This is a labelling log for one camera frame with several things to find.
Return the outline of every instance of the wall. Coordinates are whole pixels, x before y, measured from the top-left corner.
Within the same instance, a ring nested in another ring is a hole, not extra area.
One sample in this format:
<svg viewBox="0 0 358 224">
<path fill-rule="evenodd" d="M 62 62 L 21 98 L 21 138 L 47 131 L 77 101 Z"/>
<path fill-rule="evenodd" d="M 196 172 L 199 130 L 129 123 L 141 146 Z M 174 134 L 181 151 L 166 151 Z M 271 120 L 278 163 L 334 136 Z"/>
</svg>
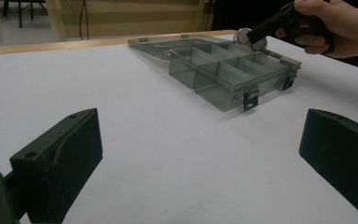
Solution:
<svg viewBox="0 0 358 224">
<path fill-rule="evenodd" d="M 47 0 L 57 41 L 89 36 L 154 35 L 204 31 L 204 0 Z"/>
</svg>

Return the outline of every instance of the transparent plastic tray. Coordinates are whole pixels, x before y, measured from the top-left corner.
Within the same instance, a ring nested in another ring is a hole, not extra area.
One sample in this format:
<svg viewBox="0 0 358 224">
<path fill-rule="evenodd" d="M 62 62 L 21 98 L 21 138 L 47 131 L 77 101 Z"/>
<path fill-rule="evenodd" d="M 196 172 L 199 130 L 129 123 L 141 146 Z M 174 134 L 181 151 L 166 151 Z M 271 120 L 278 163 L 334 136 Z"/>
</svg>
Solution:
<svg viewBox="0 0 358 224">
<path fill-rule="evenodd" d="M 129 46 L 169 59 L 171 76 L 223 111 L 243 105 L 247 111 L 258 97 L 292 87 L 301 62 L 264 49 L 250 48 L 203 35 L 138 38 Z"/>
<path fill-rule="evenodd" d="M 217 69 L 217 63 L 224 60 L 236 59 L 246 55 L 255 54 L 250 49 L 241 49 L 229 43 L 224 46 L 210 44 L 199 49 L 173 49 L 170 59 L 170 75 L 194 90 L 194 79 L 197 69 L 201 65 L 210 66 L 211 70 Z"/>
<path fill-rule="evenodd" d="M 134 49 L 146 52 L 160 59 L 169 60 L 172 50 L 209 48 L 211 44 L 226 46 L 228 40 L 207 35 L 172 35 L 156 37 L 140 37 L 129 39 L 129 46 Z"/>
</svg>

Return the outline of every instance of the white table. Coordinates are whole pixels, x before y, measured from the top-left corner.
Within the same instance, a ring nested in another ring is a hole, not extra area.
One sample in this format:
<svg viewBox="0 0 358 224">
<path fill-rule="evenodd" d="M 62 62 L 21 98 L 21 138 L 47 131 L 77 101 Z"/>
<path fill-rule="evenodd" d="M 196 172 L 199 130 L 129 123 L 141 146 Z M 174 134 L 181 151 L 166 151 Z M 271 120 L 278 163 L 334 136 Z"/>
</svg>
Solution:
<svg viewBox="0 0 358 224">
<path fill-rule="evenodd" d="M 309 108 L 358 122 L 358 68 L 272 37 L 268 49 L 302 68 L 246 113 L 220 111 L 169 76 L 168 61 L 126 44 L 2 54 L 0 172 L 55 123 L 96 107 L 103 160 L 64 223 L 358 224 L 298 155 Z"/>
</svg>

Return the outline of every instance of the human hand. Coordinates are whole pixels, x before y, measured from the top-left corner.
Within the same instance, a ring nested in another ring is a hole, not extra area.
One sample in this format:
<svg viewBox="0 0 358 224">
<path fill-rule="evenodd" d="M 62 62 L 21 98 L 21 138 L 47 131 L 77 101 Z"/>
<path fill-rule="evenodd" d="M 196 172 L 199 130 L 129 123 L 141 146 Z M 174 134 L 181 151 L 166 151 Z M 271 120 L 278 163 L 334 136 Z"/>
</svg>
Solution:
<svg viewBox="0 0 358 224">
<path fill-rule="evenodd" d="M 294 7 L 300 14 L 320 18 L 333 34 L 335 50 L 329 56 L 358 56 L 358 8 L 342 0 L 331 0 L 330 3 L 323 0 L 296 0 Z M 276 36 L 285 36 L 283 28 L 276 32 Z M 329 43 L 319 35 L 302 35 L 296 38 L 296 42 L 304 45 L 309 54 L 321 54 L 329 48 Z"/>
</svg>

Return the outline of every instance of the wooden table edge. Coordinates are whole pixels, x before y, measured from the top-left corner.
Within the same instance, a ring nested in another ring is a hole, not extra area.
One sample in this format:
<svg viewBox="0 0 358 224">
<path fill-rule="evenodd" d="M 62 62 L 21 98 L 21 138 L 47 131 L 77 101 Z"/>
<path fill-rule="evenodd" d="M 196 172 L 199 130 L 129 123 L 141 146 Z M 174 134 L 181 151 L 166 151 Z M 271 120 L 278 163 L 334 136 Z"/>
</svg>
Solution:
<svg viewBox="0 0 358 224">
<path fill-rule="evenodd" d="M 195 33 L 184 33 L 189 35 L 233 35 L 234 30 L 222 30 L 222 31 L 207 31 L 207 32 L 195 32 Z M 79 41 L 68 41 L 68 42 L 56 42 L 56 43 L 45 43 L 45 44 L 32 44 L 32 45 L 15 45 L 15 46 L 1 46 L 0 54 L 9 53 L 21 53 L 21 52 L 33 52 L 43 50 L 55 50 L 55 49 L 83 49 L 100 46 L 127 44 L 129 39 L 141 37 L 141 36 L 172 36 L 181 34 L 169 34 L 169 35 L 139 35 L 132 37 L 119 37 L 119 38 L 106 38 L 106 39 L 94 39 L 94 40 L 79 40 Z"/>
</svg>

